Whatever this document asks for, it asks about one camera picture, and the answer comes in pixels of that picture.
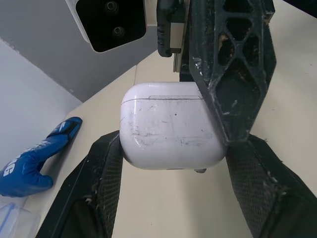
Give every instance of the white table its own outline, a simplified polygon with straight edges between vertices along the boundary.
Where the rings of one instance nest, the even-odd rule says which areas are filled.
[[[277,55],[269,92],[252,129],[267,139],[284,163],[317,195],[317,20],[275,3],[271,32]],[[178,81],[173,59],[154,52],[67,117],[83,125],[73,144],[45,164],[54,179],[49,191],[30,196],[25,209],[41,223],[60,187],[102,135],[119,129],[120,104],[134,84]],[[226,161],[203,175],[194,171],[145,171],[123,163],[113,238],[252,237],[232,190]]]

